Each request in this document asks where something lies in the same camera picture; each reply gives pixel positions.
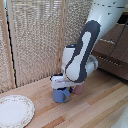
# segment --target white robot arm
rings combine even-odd
[[[127,3],[128,0],[93,1],[78,43],[75,47],[70,45],[64,49],[62,58],[64,74],[60,76],[61,82],[58,82],[59,76],[51,78],[53,88],[80,85],[98,67],[98,61],[90,55],[91,51],[97,41],[114,27]]]

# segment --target cable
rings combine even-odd
[[[123,32],[124,32],[124,30],[125,30],[127,24],[128,24],[128,19],[127,19],[127,21],[126,21],[126,23],[125,23],[125,25],[124,25],[124,27],[123,27],[123,29],[122,29],[122,31],[121,31],[121,34],[120,34],[120,36],[119,36],[117,42],[115,43],[114,48],[112,49],[112,51],[109,53],[108,57],[106,57],[106,59],[103,61],[103,63],[102,63],[98,68],[100,68],[100,67],[107,61],[107,59],[111,56],[111,54],[112,54],[113,51],[115,50],[115,48],[116,48],[117,44],[119,43],[119,40],[120,40],[120,38],[121,38],[121,36],[122,36],[122,34],[123,34]]]

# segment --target white plate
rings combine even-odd
[[[34,115],[34,104],[20,95],[0,99],[0,128],[23,128]]]

